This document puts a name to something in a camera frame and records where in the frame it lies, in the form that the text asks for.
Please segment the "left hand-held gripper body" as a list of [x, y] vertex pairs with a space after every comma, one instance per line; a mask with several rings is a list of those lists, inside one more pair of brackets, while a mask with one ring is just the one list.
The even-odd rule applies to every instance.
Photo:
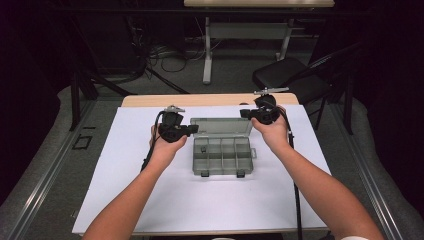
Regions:
[[183, 116], [181, 109], [175, 105], [166, 107], [163, 111], [162, 122], [159, 126], [159, 135], [168, 143], [178, 141], [182, 136], [189, 135], [188, 127], [181, 125]]

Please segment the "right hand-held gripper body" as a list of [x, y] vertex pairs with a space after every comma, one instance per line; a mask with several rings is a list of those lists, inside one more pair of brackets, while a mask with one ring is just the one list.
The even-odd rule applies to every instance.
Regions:
[[285, 91], [285, 88], [271, 88], [265, 87], [263, 90], [255, 91], [254, 94], [258, 95], [258, 98], [254, 100], [257, 109], [254, 113], [254, 117], [262, 124], [270, 125], [275, 122], [280, 116], [287, 120], [286, 113], [281, 107], [277, 105], [276, 99], [273, 93]]

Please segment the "grey plastic compartment box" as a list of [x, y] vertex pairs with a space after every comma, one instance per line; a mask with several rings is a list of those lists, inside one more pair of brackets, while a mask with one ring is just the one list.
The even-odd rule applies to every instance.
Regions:
[[191, 118], [198, 125], [193, 141], [193, 173], [201, 177], [235, 175], [244, 178], [254, 170], [250, 145], [251, 122], [246, 118]]

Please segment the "person's right hand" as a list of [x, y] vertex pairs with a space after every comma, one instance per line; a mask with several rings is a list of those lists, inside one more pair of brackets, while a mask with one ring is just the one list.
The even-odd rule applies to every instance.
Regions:
[[253, 127], [258, 130], [270, 150], [278, 155], [290, 149], [288, 142], [288, 127], [283, 116], [269, 125], [260, 123], [256, 118], [252, 118]]

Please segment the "person's left hand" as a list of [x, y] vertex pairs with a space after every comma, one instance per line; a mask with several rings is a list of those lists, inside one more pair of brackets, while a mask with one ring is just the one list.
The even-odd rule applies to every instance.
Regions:
[[174, 159], [176, 153], [186, 144], [187, 136], [181, 137], [173, 143], [168, 143], [158, 133], [158, 130], [151, 127], [151, 139], [149, 141], [151, 147], [150, 158], [147, 168], [166, 169]]

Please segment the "black floor bar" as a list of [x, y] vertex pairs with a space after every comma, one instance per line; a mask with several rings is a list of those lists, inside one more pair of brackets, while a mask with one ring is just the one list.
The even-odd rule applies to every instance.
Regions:
[[179, 87], [178, 85], [174, 84], [170, 80], [164, 78], [163, 76], [161, 76], [159, 73], [157, 73], [153, 69], [146, 68], [145, 70], [148, 71], [148, 72], [150, 72], [153, 76], [157, 77], [161, 82], [163, 82], [164, 84], [166, 84], [170, 88], [174, 89], [178, 93], [180, 93], [180, 94], [190, 94], [188, 91], [186, 91], [183, 88]]

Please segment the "black chair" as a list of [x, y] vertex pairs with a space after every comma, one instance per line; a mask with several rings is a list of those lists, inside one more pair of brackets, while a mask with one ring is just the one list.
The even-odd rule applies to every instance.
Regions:
[[362, 43], [358, 42], [323, 56], [309, 65], [296, 58], [285, 58], [255, 70], [252, 81], [260, 89], [287, 87], [304, 106], [320, 100], [315, 125], [318, 128], [325, 104], [337, 103], [342, 96], [345, 97], [349, 75], [354, 81], [361, 49]]

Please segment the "desk with white legs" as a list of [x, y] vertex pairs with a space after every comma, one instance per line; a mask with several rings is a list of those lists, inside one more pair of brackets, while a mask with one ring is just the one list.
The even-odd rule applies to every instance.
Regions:
[[[313, 9], [331, 8], [334, 0], [184, 0], [185, 7], [194, 8], [246, 8], [246, 9]], [[294, 19], [283, 23], [215, 23], [205, 18], [205, 62], [203, 83], [211, 83], [212, 74], [212, 47], [211, 39], [281, 39], [280, 51], [276, 54], [277, 60], [285, 58], [290, 41]]]

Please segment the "black metal stand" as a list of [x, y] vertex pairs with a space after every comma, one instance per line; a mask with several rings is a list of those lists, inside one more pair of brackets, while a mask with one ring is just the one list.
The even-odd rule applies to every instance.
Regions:
[[126, 97], [131, 95], [131, 92], [91, 71], [75, 72], [70, 83], [72, 106], [71, 131], [73, 131], [81, 121], [80, 94], [83, 94], [85, 98], [90, 101], [94, 101], [99, 97], [99, 93], [95, 88], [96, 83], [118, 93], [120, 96]]

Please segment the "black crossbar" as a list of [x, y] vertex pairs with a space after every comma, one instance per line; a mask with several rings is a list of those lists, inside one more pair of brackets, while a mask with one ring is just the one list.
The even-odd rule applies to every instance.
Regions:
[[72, 8], [72, 7], [57, 7], [48, 6], [47, 10], [52, 13], [62, 14], [107, 14], [107, 15], [146, 15], [146, 16], [200, 16], [200, 17], [211, 17], [211, 16], [253, 16], [253, 17], [287, 17], [287, 18], [362, 18], [369, 17], [372, 15], [370, 10], [368, 11], [338, 11], [338, 10], [319, 10], [319, 11], [307, 11], [307, 10], [283, 10], [283, 9], [247, 9], [247, 8], [178, 8], [178, 9], [166, 9], [166, 8], [147, 8], [147, 9], [130, 9], [130, 8]]

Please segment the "black metal post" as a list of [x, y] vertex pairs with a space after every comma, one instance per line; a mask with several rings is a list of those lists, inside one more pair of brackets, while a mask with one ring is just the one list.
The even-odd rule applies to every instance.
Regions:
[[347, 132], [352, 135], [352, 104], [353, 104], [353, 77], [349, 75], [346, 80], [343, 124]]

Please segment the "metal floor rail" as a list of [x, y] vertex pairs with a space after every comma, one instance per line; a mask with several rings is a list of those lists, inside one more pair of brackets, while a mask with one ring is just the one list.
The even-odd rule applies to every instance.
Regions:
[[0, 207], [5, 240], [20, 240], [53, 186], [71, 145], [90, 116], [95, 100], [87, 100], [80, 109], [80, 120], [72, 127], [71, 106], [61, 104], [59, 114], [37, 153], [24, 171], [6, 202]]
[[338, 105], [330, 105], [329, 109], [332, 112], [332, 115], [335, 117], [337, 126], [350, 149], [353, 159], [355, 160], [358, 174], [383, 228], [383, 232], [387, 237], [387, 240], [404, 240], [389, 209], [387, 201], [384, 199], [381, 191], [379, 190], [379, 187], [377, 186], [375, 178], [369, 169], [367, 160], [363, 155], [355, 136], [351, 135], [344, 125], [341, 107]]

